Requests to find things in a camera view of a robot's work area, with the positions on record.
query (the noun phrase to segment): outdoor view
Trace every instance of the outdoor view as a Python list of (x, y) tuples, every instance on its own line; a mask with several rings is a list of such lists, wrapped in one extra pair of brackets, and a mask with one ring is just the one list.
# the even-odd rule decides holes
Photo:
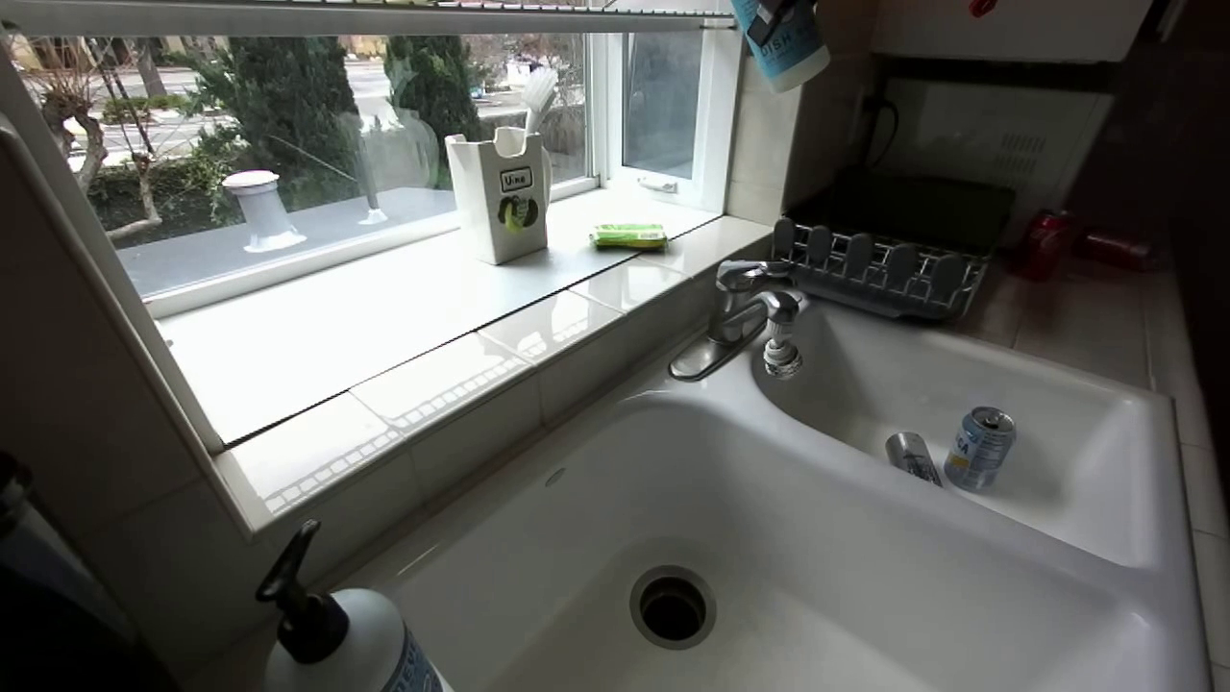
[(450, 212), (445, 136), (534, 126), (554, 180), (588, 175), (581, 34), (7, 34), (7, 61), (141, 296)]

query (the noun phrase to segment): sink drain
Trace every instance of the sink drain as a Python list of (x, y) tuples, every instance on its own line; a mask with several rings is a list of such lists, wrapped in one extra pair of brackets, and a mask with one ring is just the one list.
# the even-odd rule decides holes
[(636, 583), (631, 619), (648, 644), (689, 650), (715, 626), (715, 609), (695, 574), (665, 565)]

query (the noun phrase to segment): bottle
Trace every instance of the bottle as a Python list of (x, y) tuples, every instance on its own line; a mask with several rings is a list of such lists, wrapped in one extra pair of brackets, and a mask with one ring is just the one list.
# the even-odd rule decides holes
[(278, 647), (264, 662), (268, 692), (443, 692), (399, 609), (369, 590), (314, 596), (299, 583), (318, 522), (308, 518), (259, 590), (278, 605)]

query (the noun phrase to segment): double sink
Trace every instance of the double sink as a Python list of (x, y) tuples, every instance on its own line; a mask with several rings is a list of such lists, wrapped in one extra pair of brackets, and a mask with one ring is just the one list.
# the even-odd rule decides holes
[[(792, 330), (801, 376), (652, 360), (428, 527), (396, 601), (452, 687), (1207, 692), (1162, 396), (842, 309)], [(1017, 427), (989, 494), (883, 462), (979, 404)]]

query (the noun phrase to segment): green sponge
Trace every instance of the green sponge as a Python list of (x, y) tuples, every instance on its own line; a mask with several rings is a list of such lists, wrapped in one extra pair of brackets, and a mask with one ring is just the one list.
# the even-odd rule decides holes
[(638, 250), (638, 255), (661, 255), (668, 243), (661, 223), (598, 223), (588, 237), (597, 250)]

